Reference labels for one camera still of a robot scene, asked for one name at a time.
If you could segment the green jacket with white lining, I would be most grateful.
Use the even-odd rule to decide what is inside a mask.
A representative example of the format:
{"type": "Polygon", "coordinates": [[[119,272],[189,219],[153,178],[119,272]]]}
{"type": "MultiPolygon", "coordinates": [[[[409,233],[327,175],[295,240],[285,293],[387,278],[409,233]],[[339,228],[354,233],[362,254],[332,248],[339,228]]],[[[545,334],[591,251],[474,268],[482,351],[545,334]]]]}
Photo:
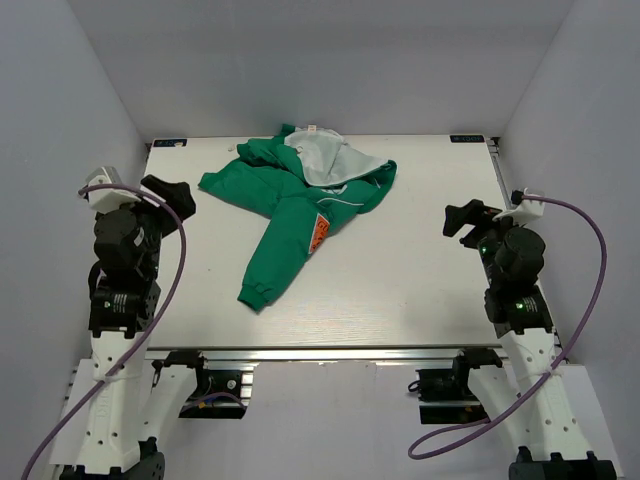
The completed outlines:
{"type": "Polygon", "coordinates": [[[237,297],[259,313],[327,237],[384,200],[397,165],[357,150],[334,130],[289,124],[272,138],[237,145],[236,152],[224,168],[203,174],[198,187],[269,221],[237,297]]]}

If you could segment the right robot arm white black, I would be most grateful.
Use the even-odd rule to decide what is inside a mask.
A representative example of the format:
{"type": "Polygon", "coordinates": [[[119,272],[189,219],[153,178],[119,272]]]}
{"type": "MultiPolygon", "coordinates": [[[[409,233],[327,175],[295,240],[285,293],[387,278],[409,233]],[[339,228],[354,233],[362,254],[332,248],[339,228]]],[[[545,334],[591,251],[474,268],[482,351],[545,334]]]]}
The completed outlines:
{"type": "Polygon", "coordinates": [[[480,255],[486,315],[510,362],[503,366],[490,349],[468,349],[454,363],[452,388],[480,401],[488,427],[514,453],[509,478],[614,479],[613,462],[594,452],[558,370],[564,352],[537,284],[546,245],[527,227],[542,217],[544,204],[523,192],[512,202],[505,211],[476,199],[445,208],[444,236],[472,228],[460,242],[480,255]]]}

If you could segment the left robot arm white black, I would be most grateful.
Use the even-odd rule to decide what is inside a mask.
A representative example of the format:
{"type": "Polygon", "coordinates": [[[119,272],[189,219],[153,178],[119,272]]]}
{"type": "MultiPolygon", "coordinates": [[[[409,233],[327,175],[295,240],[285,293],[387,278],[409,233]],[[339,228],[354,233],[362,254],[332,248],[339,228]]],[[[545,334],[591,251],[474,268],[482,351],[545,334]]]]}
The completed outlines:
{"type": "Polygon", "coordinates": [[[93,385],[61,420],[88,409],[84,437],[63,479],[161,479],[162,452],[186,401],[205,396],[211,374],[196,351],[170,353],[155,362],[146,401],[145,355],[152,331],[178,285],[161,292],[157,278],[162,240],[196,212],[190,187],[145,176],[140,188],[96,173],[81,191],[95,211],[89,283],[93,385]]]}

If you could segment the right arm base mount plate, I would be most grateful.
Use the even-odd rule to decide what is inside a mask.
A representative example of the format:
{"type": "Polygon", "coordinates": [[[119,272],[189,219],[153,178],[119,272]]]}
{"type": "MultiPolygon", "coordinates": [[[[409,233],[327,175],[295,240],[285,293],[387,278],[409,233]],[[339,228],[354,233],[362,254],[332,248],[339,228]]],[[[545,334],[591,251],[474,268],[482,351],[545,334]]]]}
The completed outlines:
{"type": "Polygon", "coordinates": [[[484,420],[487,414],[468,387],[469,374],[481,366],[502,367],[498,354],[490,348],[460,350],[448,368],[417,371],[418,378],[407,386],[419,400],[422,425],[467,425],[484,420]]]}

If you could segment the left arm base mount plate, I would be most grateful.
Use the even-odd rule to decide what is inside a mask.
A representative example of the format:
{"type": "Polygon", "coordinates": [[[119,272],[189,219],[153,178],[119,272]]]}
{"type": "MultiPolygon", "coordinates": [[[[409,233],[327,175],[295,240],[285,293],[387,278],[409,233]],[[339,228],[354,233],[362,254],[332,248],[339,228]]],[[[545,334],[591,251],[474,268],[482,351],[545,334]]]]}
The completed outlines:
{"type": "Polygon", "coordinates": [[[196,380],[195,390],[187,397],[179,417],[186,419],[242,419],[247,406],[242,399],[243,372],[211,369],[198,350],[173,350],[164,359],[154,359],[152,386],[156,387],[170,367],[189,369],[196,380]]]}

